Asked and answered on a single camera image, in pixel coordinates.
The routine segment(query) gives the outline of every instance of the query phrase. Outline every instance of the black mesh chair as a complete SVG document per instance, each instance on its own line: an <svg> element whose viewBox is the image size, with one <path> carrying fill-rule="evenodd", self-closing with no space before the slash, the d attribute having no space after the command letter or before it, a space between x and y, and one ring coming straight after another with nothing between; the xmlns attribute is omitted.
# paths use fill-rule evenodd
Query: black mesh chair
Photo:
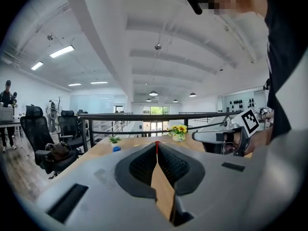
<svg viewBox="0 0 308 231"><path fill-rule="evenodd" d="M70 156L63 161L50 162L51 152L46 151L45 146L48 143L54 144L54 142L49 134L46 117L43 116L40 107L27 106L26 115L20 118L20 124L34 150L35 163L44 169L47 174L54 171L54 176L57 176L59 172L65 170L78 158L78 151L73 149Z"/></svg>
<svg viewBox="0 0 308 231"><path fill-rule="evenodd" d="M61 128L61 132L58 133L59 140L62 137L68 137L66 143L72 148L78 148L83 146L83 141L80 132L78 132L78 117L72 110L61 111L61 116L58 117L58 123Z"/></svg>

